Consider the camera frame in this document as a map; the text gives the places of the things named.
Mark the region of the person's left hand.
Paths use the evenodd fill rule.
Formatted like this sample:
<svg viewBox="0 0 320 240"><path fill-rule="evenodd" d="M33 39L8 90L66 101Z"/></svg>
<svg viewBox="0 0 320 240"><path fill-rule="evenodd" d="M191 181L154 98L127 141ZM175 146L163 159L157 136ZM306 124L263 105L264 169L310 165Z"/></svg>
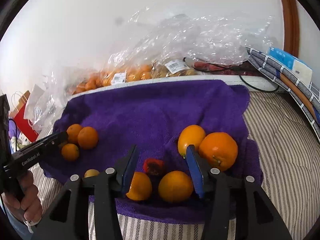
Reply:
<svg viewBox="0 0 320 240"><path fill-rule="evenodd" d="M26 172L18 181L24 192L23 199L17 200L13 194L4 192L2 194L4 205L19 221L38 223L42 217L42 205L37 196L38 188L34 184L33 173Z"/></svg>

